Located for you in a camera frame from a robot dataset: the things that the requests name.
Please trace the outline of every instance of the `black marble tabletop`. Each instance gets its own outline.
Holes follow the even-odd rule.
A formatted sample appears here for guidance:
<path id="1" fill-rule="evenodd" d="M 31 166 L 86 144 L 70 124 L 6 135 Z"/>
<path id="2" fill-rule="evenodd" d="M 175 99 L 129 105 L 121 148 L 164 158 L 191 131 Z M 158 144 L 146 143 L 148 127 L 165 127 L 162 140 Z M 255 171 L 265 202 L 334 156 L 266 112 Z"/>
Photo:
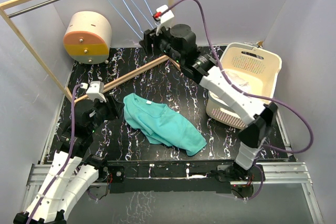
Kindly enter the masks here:
<path id="1" fill-rule="evenodd" d="M 225 47 L 216 47 L 219 55 Z M 209 52 L 208 47 L 200 48 Z M 147 56 L 142 48 L 112 49 L 109 63 L 98 65 L 80 65 L 74 63 L 69 88 L 72 91 L 76 84 L 100 80 L 108 83 L 138 68 L 158 56 Z M 87 155 L 96 154 L 110 161 L 158 161 L 189 159 L 235 159 L 238 154 L 238 129 L 211 119 L 206 114 L 208 93 L 194 81 L 183 76 L 170 61 L 164 62 L 134 79 L 110 91 L 118 101 L 135 93 L 156 103 L 165 103 L 174 111 L 186 117 L 205 137 L 207 145 L 196 155 L 188 157 L 185 150 L 176 147 L 150 144 L 140 130 L 132 129 L 124 119 L 105 122 L 93 135 L 94 142 Z M 77 97 L 84 90 L 77 91 Z M 56 143 L 59 141 L 65 122 L 70 118 L 70 102 L 65 99 L 53 143 L 46 162 L 53 160 Z M 274 126 L 266 139 L 268 144 L 285 148 L 279 127 Z M 287 154 L 273 150 L 262 150 L 261 158 L 287 158 Z"/>

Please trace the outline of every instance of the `toy drawer cabinet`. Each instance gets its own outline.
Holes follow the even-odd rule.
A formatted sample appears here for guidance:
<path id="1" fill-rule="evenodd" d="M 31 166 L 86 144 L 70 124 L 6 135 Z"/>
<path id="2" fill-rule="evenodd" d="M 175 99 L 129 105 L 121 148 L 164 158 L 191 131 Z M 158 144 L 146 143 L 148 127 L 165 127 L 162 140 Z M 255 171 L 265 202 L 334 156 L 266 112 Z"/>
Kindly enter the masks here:
<path id="1" fill-rule="evenodd" d="M 95 12 L 75 13 L 63 38 L 68 54 L 85 64 L 102 63 L 109 57 L 112 28 L 108 20 Z"/>

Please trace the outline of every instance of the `clothing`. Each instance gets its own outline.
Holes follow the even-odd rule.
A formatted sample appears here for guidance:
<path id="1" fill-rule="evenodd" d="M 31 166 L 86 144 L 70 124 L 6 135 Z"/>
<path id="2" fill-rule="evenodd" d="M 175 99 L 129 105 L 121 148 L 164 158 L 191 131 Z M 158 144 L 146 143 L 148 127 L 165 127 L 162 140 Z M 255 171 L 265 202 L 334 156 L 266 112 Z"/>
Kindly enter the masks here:
<path id="1" fill-rule="evenodd" d="M 151 144 L 185 149 L 188 156 L 199 152 L 206 141 L 200 132 L 166 104 L 143 99 L 136 94 L 124 97 L 124 117 L 134 129 L 140 129 Z"/>

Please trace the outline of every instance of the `wooden frame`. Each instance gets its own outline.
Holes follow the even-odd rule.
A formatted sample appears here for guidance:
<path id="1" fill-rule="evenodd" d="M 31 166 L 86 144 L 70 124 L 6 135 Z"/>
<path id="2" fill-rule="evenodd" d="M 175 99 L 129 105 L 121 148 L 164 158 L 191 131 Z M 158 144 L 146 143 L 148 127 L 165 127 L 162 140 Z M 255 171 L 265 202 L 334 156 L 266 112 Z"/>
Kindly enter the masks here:
<path id="1" fill-rule="evenodd" d="M 20 30 L 16 27 L 16 25 L 12 22 L 12 20 L 9 18 L 9 16 L 6 14 L 5 10 L 17 5 L 20 5 L 22 3 L 27 3 L 29 1 L 32 0 L 9 0 L 3 3 L 0 3 L 0 15 L 2 16 L 2 18 L 6 21 L 6 23 L 9 25 L 9 27 L 13 30 L 13 32 L 16 34 L 16 36 L 22 41 L 22 43 L 27 47 L 27 49 L 29 50 L 29 52 L 34 56 L 34 58 L 37 60 L 37 62 L 43 67 L 43 69 L 47 72 L 47 74 L 51 77 L 51 79 L 54 81 L 54 83 L 57 85 L 57 87 L 63 92 L 63 94 L 65 95 L 65 97 L 71 101 L 72 98 L 72 94 L 71 91 L 69 90 L 68 87 L 63 87 L 62 84 L 60 83 L 60 81 L 56 78 L 56 76 L 52 73 L 52 71 L 48 68 L 48 66 L 44 63 L 44 61 L 41 59 L 41 57 L 39 56 L 39 54 L 36 52 L 36 50 L 31 46 L 31 44 L 28 42 L 28 40 L 23 36 L 23 34 L 20 32 Z M 135 76 L 144 73 L 145 71 L 157 66 L 160 63 L 163 63 L 165 61 L 167 61 L 169 59 L 168 56 L 162 56 L 158 59 L 155 59 L 147 64 L 145 64 L 142 67 L 139 67 L 138 69 L 135 69 L 131 72 L 129 72 L 128 74 L 125 74 L 124 76 L 111 81 L 107 84 L 104 85 L 104 92 L 107 92 L 113 88 L 115 88 L 116 86 L 134 78 Z M 179 68 L 179 65 L 172 61 L 173 64 Z M 76 99 L 75 101 L 78 102 L 80 100 L 86 99 L 88 98 L 86 95 L 83 95 L 82 97 L 79 97 L 78 99 Z"/>

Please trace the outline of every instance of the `white plastic basket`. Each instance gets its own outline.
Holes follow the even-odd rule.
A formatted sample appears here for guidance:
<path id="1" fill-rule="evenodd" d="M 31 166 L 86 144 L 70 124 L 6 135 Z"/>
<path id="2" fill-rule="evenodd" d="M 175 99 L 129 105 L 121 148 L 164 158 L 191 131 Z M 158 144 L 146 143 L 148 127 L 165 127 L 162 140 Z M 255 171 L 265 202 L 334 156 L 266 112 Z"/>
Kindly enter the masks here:
<path id="1" fill-rule="evenodd" d="M 226 71 L 237 74 L 248 82 L 250 93 L 273 97 L 281 69 L 281 58 L 278 55 L 261 48 L 234 42 L 227 46 L 220 60 Z M 240 117 L 211 91 L 209 91 L 206 113 L 229 126 L 238 129 L 245 127 Z"/>

